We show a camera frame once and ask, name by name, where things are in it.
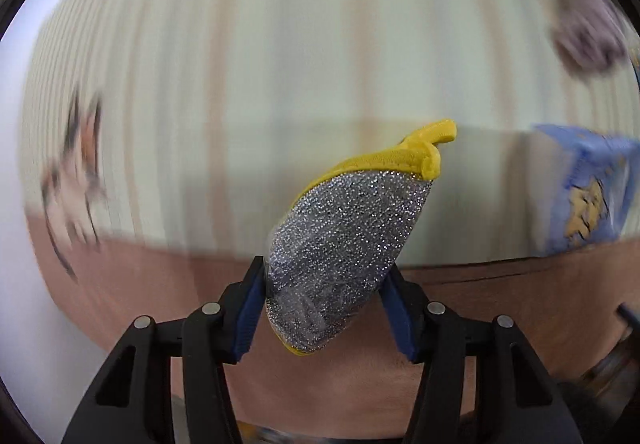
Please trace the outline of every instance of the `blue gripper pad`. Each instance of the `blue gripper pad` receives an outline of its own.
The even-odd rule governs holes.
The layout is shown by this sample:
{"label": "blue gripper pad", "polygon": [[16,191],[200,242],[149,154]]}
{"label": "blue gripper pad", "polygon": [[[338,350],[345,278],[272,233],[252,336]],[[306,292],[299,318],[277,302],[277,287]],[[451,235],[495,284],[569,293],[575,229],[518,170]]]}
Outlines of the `blue gripper pad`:
{"label": "blue gripper pad", "polygon": [[238,361],[249,351],[254,339],[255,329],[264,306],[264,283],[264,264],[262,258],[256,257],[239,290],[236,291],[238,295],[244,294],[244,303],[240,306],[236,316],[235,338],[232,347],[232,353]]}
{"label": "blue gripper pad", "polygon": [[402,352],[409,361],[414,362],[418,353],[414,338],[414,323],[391,273],[386,275],[385,281],[382,283],[380,298],[385,308],[386,318],[391,325],[398,351]]}

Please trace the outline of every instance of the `yellow sponge edge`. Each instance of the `yellow sponge edge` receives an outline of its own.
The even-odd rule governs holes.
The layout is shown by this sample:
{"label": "yellow sponge edge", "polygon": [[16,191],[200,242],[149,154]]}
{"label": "yellow sponge edge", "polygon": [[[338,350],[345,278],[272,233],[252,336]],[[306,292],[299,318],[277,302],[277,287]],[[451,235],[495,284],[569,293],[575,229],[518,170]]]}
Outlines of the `yellow sponge edge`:
{"label": "yellow sponge edge", "polygon": [[274,332],[276,333],[278,339],[280,340],[280,342],[284,345],[284,347],[291,352],[292,354],[296,355],[296,356],[310,356],[311,354],[313,354],[313,352],[303,352],[302,350],[298,350],[296,347],[292,347],[291,345],[289,345],[288,343],[286,343],[284,341],[284,339],[282,338],[282,336],[280,334],[278,334],[277,330],[274,330]]}
{"label": "yellow sponge edge", "polygon": [[424,180],[434,180],[440,175],[440,152],[436,146],[455,140],[456,133],[456,123],[451,119],[443,119],[410,133],[393,148],[347,159],[309,184],[294,204],[309,190],[343,173],[402,171],[416,174]]}

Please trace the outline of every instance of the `silver scrub pad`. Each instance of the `silver scrub pad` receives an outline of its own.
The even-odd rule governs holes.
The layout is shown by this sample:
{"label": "silver scrub pad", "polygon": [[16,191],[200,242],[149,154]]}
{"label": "silver scrub pad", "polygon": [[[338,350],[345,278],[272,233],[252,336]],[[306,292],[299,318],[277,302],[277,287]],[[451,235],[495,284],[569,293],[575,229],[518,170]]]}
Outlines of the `silver scrub pad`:
{"label": "silver scrub pad", "polygon": [[266,309],[289,347],[321,348],[376,291],[431,189],[411,173],[366,170],[305,193],[272,233]]}

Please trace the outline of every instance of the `metal screw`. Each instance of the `metal screw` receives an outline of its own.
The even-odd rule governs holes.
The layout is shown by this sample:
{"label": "metal screw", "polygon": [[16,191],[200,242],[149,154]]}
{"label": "metal screw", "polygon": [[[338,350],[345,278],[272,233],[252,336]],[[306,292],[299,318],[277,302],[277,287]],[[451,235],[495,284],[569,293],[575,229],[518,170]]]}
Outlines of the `metal screw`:
{"label": "metal screw", "polygon": [[149,316],[140,316],[133,322],[133,326],[137,329],[146,329],[151,325],[151,318]]}
{"label": "metal screw", "polygon": [[498,316],[498,325],[500,325],[503,329],[510,329],[513,327],[513,319],[510,316],[505,316],[501,314]]}
{"label": "metal screw", "polygon": [[205,303],[202,306],[202,312],[207,316],[212,314],[217,314],[220,312],[220,303],[216,303],[215,301],[210,301],[209,303]]}
{"label": "metal screw", "polygon": [[440,315],[440,314],[444,314],[444,311],[446,310],[446,308],[439,301],[432,301],[427,305],[427,310],[431,312],[431,314]]}

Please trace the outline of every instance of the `white backdrop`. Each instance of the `white backdrop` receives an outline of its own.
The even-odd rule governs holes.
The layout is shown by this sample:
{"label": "white backdrop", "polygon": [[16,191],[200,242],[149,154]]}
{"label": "white backdrop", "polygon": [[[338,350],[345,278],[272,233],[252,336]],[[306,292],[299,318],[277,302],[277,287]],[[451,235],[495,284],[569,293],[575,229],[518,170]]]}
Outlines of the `white backdrop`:
{"label": "white backdrop", "polygon": [[105,358],[53,304],[36,265],[17,168],[22,85],[36,35],[59,0],[27,0],[0,40],[0,374],[46,444]]}

